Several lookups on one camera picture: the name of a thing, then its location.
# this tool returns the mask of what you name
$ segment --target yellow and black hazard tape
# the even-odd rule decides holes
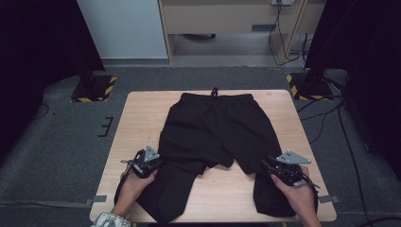
[[[115,81],[117,80],[117,77],[110,77],[110,81],[107,84],[107,88],[104,92],[104,95],[102,96],[80,96],[80,97],[75,97],[71,98],[72,102],[93,102],[93,101],[105,101],[109,97],[110,93],[112,92],[112,89],[114,87]]]
[[[291,89],[292,95],[294,96],[295,100],[329,100],[330,99],[326,96],[301,96],[301,95],[299,95],[298,89],[297,89],[291,75],[287,75],[287,82],[289,84],[289,88]]]

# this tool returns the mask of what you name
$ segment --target black shorts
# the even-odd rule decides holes
[[[282,151],[269,118],[250,94],[182,94],[169,110],[158,153],[164,162],[137,200],[158,222],[170,222],[183,213],[195,178],[207,166],[229,167],[234,159],[245,174],[256,173],[257,212],[295,215],[261,166],[263,158]]]
[[[263,171],[260,160],[282,153],[269,118],[250,94],[182,94],[170,108],[158,152],[197,174],[206,166],[229,167],[234,159],[245,174],[256,173]]]

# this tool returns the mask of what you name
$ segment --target gray carpet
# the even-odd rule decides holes
[[[74,103],[70,95],[78,77],[48,87],[44,105],[0,169],[0,201],[63,201],[82,203],[97,191],[127,95],[131,91],[286,89],[286,75],[302,68],[260,67],[130,67],[108,68],[117,81],[107,101]],[[318,101],[301,118],[325,113],[341,98]],[[308,101],[294,100],[297,109]],[[357,161],[370,219],[401,218],[401,183],[379,154],[367,153],[350,114],[340,109]],[[102,125],[113,117],[107,137]],[[319,135],[323,116],[303,121],[309,141]],[[357,175],[342,133],[337,111],[324,121],[322,135],[312,145],[326,186],[341,202],[338,218],[324,226],[359,226],[367,221],[357,187]],[[90,208],[0,207],[0,226],[90,226]],[[289,223],[288,226],[300,226]],[[385,221],[374,226],[401,226]]]

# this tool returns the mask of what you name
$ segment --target hand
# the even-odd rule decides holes
[[[130,172],[130,175],[127,177],[126,181],[121,187],[117,204],[112,210],[113,214],[122,218],[128,214],[133,203],[136,201],[136,199],[138,199],[145,187],[154,181],[154,178],[157,174],[157,170],[155,170],[150,174],[150,176],[148,176],[148,178],[141,179],[132,172],[129,166],[127,166],[126,170],[121,174],[121,178],[128,171]]]
[[[301,166],[301,170],[306,176],[309,176],[307,167]],[[278,189],[287,197],[289,205],[297,213],[304,226],[321,226],[315,213],[314,196],[309,185],[304,184],[299,187],[291,187],[273,174],[271,174],[271,178]]]

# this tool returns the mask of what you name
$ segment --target wire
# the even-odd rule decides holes
[[[386,217],[386,218],[378,218],[378,219],[373,219],[371,221],[368,221],[366,223],[363,223],[361,225],[359,225],[358,227],[363,227],[363,226],[367,226],[367,225],[371,225],[374,223],[378,223],[378,222],[382,222],[382,221],[386,221],[386,220],[401,220],[401,218],[397,218],[397,217]]]
[[[331,109],[331,110],[328,111],[328,112],[325,112],[325,113],[318,113],[318,114],[315,114],[315,115],[312,115],[312,116],[303,118],[303,119],[301,119],[301,120],[304,121],[304,120],[308,120],[308,119],[314,118],[314,117],[316,117],[316,116],[325,115],[325,114],[330,114],[330,113],[334,112],[340,105],[342,105],[342,103],[343,103],[344,101],[345,101],[345,100],[343,99],[343,100],[340,102],[340,104],[338,104],[335,108]]]
[[[320,131],[319,131],[318,136],[317,136],[314,140],[312,140],[312,142],[309,142],[309,145],[315,143],[315,142],[321,137],[322,131],[323,131],[324,120],[325,120],[325,118],[327,117],[327,115],[328,115],[328,113],[326,113],[326,114],[324,115],[324,117],[323,117],[322,124],[321,124],[321,129],[320,129]]]
[[[340,102],[340,104],[338,104],[335,108],[333,108],[332,110],[330,110],[330,111],[328,111],[328,112],[326,112],[326,113],[319,113],[319,114],[316,114],[316,115],[313,115],[313,116],[310,116],[310,117],[301,119],[301,120],[307,120],[307,119],[311,119],[311,118],[316,117],[316,116],[319,116],[319,115],[324,115],[323,120],[322,120],[322,123],[321,123],[321,129],[320,129],[320,131],[319,131],[319,134],[318,134],[318,136],[317,136],[314,140],[312,140],[311,142],[309,142],[310,145],[313,144],[313,143],[315,143],[315,142],[321,137],[322,131],[323,131],[324,120],[325,120],[325,118],[328,116],[328,114],[333,113],[336,109],[339,109],[340,106],[342,105],[342,103],[344,103],[344,101],[345,101],[345,100],[343,99],[343,100]]]
[[[309,103],[307,103],[306,105],[304,105],[302,108],[300,108],[300,109],[297,111],[297,113],[301,112],[302,110],[304,110],[306,107],[310,106],[311,104],[313,104],[313,103],[315,103],[315,102],[317,102],[317,101],[323,100],[323,99],[327,99],[327,98],[329,98],[329,97],[339,97],[339,96],[323,96],[323,97],[314,99],[314,100],[312,100],[311,102],[309,102]]]
[[[285,65],[285,64],[287,64],[287,63],[289,63],[289,62],[291,62],[291,61],[296,61],[298,58],[300,58],[300,57],[296,57],[295,59],[289,59],[289,58],[286,56],[286,47],[285,47],[285,45],[284,45],[283,34],[281,33],[281,29],[280,29],[280,13],[281,13],[281,6],[282,6],[281,0],[277,0],[277,17],[276,17],[276,19],[275,19],[275,21],[274,21],[273,27],[271,28],[271,30],[270,30],[270,32],[269,32],[269,38],[268,38],[269,48],[270,48],[271,53],[273,53],[273,49],[271,48],[271,33],[272,33],[272,31],[277,27],[277,28],[278,28],[278,31],[279,31],[279,34],[280,34],[281,42],[282,42],[282,44],[283,44],[284,57],[288,60],[288,61],[285,62],[285,63],[278,63],[277,60],[276,60],[275,57],[274,57],[274,54],[273,54],[272,56],[273,56],[273,59],[274,59],[274,63],[275,63],[276,65],[278,65],[278,66]]]
[[[353,164],[354,164],[355,173],[357,174],[357,187],[358,187],[358,190],[359,190],[360,200],[362,201],[363,212],[365,213],[365,217],[368,220],[368,222],[371,222],[371,220],[370,220],[370,218],[368,216],[368,211],[366,209],[365,198],[363,196],[362,184],[361,184],[360,178],[359,178],[359,170],[357,169],[357,161],[355,160],[355,155],[354,155],[354,152],[352,151],[352,148],[351,148],[351,145],[350,145],[350,141],[348,139],[347,132],[345,131],[345,128],[344,128],[344,124],[342,123],[340,108],[338,109],[338,114],[339,114],[339,121],[340,121],[341,129],[342,129],[342,133],[344,134],[345,141],[347,142],[348,150],[350,151],[350,155],[351,155],[351,158],[352,158],[352,161],[353,161]]]
[[[304,41],[302,42],[302,45],[301,45],[301,50],[291,50],[291,51],[296,51],[296,53],[289,52],[289,54],[298,54],[299,55],[298,64],[303,68],[305,68],[305,64],[306,64],[305,56],[307,56],[309,54],[309,51],[306,51],[306,44],[307,44],[308,41],[311,41],[311,40],[312,39],[308,39],[307,38],[307,33],[306,33]]]
[[[43,104],[43,103],[41,104],[41,106],[45,106],[46,107],[46,112],[44,114],[38,116],[38,117],[33,118],[32,120],[39,120],[39,119],[41,119],[42,117],[46,116],[49,113],[49,110],[50,110],[49,106],[47,106],[46,104]]]

